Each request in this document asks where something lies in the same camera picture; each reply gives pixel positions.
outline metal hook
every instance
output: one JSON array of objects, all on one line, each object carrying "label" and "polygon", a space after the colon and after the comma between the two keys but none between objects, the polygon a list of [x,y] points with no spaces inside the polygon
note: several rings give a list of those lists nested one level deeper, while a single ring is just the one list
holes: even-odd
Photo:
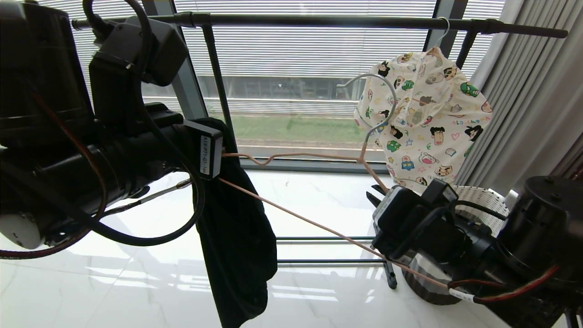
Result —
[{"label": "metal hook", "polygon": [[387,80],[386,78],[384,78],[380,75],[376,75],[376,74],[372,74],[372,73],[364,73],[364,74],[357,75],[354,78],[350,79],[345,84],[338,84],[338,85],[336,85],[336,87],[337,88],[348,88],[348,86],[351,85],[354,81],[356,81],[360,78],[364,78],[365,76],[371,76],[371,77],[375,77],[375,78],[383,80],[387,84],[387,86],[391,89],[391,92],[393,94],[393,108],[391,109],[391,112],[389,113],[389,115],[387,116],[387,118],[384,121],[380,122],[378,125],[373,127],[369,132],[367,132],[366,136],[364,137],[364,143],[366,144],[366,143],[368,143],[368,139],[370,138],[370,135],[379,127],[386,125],[389,122],[389,120],[393,117],[393,114],[395,113],[395,108],[397,107],[397,94],[395,92],[395,88],[389,82],[389,80]]},{"label": "metal hook", "polygon": [[447,19],[446,17],[438,17],[438,19],[445,19],[445,21],[447,22],[447,30],[445,30],[445,32],[443,33],[442,36],[439,37],[439,39],[437,39],[436,44],[439,44],[439,42],[441,41],[441,39],[443,39],[447,33],[449,32],[449,19]]}]

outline white tile floor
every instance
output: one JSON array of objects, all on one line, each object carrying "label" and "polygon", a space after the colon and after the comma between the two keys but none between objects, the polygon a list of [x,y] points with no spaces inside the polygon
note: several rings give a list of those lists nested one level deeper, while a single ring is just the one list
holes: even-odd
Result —
[{"label": "white tile floor", "polygon": [[[372,178],[249,172],[258,192],[347,235],[372,235]],[[184,179],[174,174],[155,190]],[[162,235],[192,211],[190,190],[165,195],[104,219],[137,236]],[[266,205],[278,236],[325,231]],[[2,237],[0,247],[16,249]],[[370,258],[352,245],[279,245],[280,259]],[[264,314],[244,327],[506,327],[480,305],[434,306],[417,297],[397,272],[387,286],[382,267],[280,267],[269,281]],[[0,263],[0,327],[220,327],[195,229],[165,245],[120,245],[91,233],[51,257]],[[565,327],[559,320],[556,327]]]}]

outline gray curtain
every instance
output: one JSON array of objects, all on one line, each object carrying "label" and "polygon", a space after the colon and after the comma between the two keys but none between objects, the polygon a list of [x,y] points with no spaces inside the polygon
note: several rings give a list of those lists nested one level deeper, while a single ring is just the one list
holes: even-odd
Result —
[{"label": "gray curtain", "polygon": [[583,1],[524,0],[516,24],[569,31],[566,39],[511,34],[485,79],[492,122],[456,184],[506,194],[575,160],[583,133]]}]

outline green grass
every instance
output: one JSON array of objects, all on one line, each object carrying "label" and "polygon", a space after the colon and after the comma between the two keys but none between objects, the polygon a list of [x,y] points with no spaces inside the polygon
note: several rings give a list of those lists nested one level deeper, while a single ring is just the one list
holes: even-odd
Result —
[{"label": "green grass", "polygon": [[233,116],[237,139],[362,142],[364,132],[352,118]]}]

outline black garment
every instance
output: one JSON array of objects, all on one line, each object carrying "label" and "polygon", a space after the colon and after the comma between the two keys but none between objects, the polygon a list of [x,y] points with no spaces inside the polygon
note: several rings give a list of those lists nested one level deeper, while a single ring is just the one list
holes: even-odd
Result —
[{"label": "black garment", "polygon": [[[227,126],[215,118],[197,123],[223,132],[226,152],[237,152]],[[219,176],[256,193],[239,158],[222,158]],[[275,234],[263,203],[218,179],[205,181],[206,204],[196,224],[206,271],[223,327],[240,327],[263,313],[267,280],[278,269]]]}]

